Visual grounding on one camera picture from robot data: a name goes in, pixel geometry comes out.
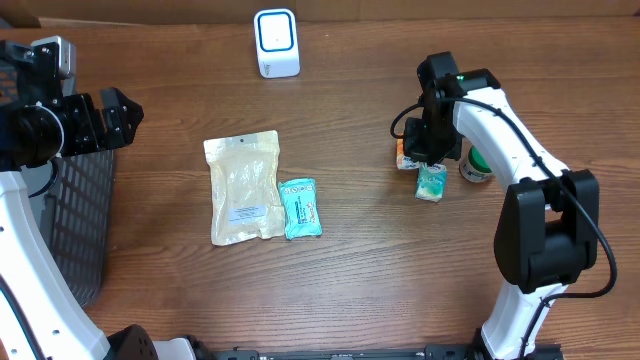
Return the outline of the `teal wet wipes pack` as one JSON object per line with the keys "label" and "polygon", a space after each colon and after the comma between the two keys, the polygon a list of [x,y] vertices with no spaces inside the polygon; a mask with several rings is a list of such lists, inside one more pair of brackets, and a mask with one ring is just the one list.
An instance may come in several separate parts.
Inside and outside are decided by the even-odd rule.
{"label": "teal wet wipes pack", "polygon": [[285,210],[285,237],[288,240],[307,236],[320,236],[320,223],[316,182],[312,178],[298,178],[278,184]]}

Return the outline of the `teal white tissue pack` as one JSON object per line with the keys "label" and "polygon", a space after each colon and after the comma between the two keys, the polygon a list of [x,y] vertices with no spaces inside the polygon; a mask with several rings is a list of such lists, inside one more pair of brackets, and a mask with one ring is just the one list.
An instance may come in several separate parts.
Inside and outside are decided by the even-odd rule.
{"label": "teal white tissue pack", "polygon": [[443,164],[419,166],[415,197],[421,200],[439,202],[444,194],[447,169]]}

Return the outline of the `green lid jar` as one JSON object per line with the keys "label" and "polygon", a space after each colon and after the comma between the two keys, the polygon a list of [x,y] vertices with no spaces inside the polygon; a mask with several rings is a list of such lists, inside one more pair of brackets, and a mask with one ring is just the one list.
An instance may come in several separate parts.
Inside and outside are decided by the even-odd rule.
{"label": "green lid jar", "polygon": [[459,164],[459,172],[463,178],[472,183],[489,181],[493,173],[475,146],[471,146]]}

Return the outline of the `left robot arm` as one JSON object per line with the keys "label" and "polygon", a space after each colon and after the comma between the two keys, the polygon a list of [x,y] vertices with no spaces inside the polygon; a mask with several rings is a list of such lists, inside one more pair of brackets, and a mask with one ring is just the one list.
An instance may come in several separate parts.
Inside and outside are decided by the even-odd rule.
{"label": "left robot arm", "polygon": [[139,325],[104,334],[78,304],[37,226],[21,175],[55,158],[130,145],[144,113],[120,90],[104,107],[75,91],[76,50],[52,36],[2,41],[17,98],[1,108],[1,340],[14,359],[188,359],[190,339],[153,341]]}

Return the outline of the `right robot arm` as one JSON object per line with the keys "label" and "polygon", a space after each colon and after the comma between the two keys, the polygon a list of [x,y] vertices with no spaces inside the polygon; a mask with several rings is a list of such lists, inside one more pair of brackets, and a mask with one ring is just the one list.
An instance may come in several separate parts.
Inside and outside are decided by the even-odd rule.
{"label": "right robot arm", "polygon": [[458,70],[449,52],[417,68],[422,114],[400,114],[403,153],[429,166],[462,156],[468,139],[505,191],[494,236],[504,279],[489,319],[468,345],[429,345],[431,359],[560,359],[557,345],[535,338],[553,304],[597,258],[599,184],[572,171],[517,118],[488,69]]}

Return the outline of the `beige foil pouch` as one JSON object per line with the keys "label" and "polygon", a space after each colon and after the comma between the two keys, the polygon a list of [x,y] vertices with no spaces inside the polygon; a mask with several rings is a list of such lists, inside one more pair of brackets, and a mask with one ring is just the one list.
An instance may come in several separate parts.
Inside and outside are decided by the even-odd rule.
{"label": "beige foil pouch", "polygon": [[203,147],[211,179],[212,244],[282,236],[285,213],[276,182],[278,132],[210,139]]}

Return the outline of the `orange Kleenex tissue pack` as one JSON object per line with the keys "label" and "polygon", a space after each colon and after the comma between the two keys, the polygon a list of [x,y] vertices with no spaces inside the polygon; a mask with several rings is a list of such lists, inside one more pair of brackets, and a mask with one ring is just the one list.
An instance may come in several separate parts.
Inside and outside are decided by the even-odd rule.
{"label": "orange Kleenex tissue pack", "polygon": [[396,167],[398,170],[415,170],[420,163],[412,160],[404,154],[404,142],[402,139],[396,141]]}

